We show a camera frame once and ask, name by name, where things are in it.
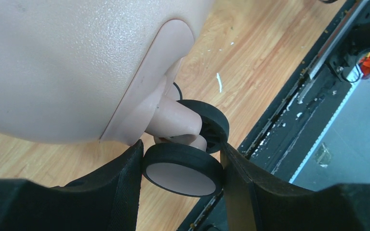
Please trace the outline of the pink hard-shell suitcase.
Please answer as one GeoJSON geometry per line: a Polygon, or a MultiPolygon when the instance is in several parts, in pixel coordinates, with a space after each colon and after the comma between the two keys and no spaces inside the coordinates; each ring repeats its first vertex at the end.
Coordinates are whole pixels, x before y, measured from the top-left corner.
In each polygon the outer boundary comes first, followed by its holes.
{"type": "Polygon", "coordinates": [[[0,0],[0,133],[42,143],[147,133],[144,176],[180,195],[222,188],[229,123],[174,84],[212,0],[0,0]]]}

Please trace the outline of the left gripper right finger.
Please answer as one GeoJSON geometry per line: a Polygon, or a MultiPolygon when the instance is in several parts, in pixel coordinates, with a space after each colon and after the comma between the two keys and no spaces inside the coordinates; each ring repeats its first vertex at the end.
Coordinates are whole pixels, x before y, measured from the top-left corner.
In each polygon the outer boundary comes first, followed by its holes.
{"type": "Polygon", "coordinates": [[[370,231],[370,184],[307,190],[263,170],[228,143],[221,164],[231,231],[370,231]]]}

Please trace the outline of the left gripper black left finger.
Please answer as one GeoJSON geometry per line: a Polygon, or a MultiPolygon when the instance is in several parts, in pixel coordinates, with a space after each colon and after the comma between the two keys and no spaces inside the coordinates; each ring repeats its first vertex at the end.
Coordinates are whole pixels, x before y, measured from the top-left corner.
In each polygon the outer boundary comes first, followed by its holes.
{"type": "Polygon", "coordinates": [[[133,231],[141,188],[142,141],[67,185],[0,179],[0,231],[133,231]]]}

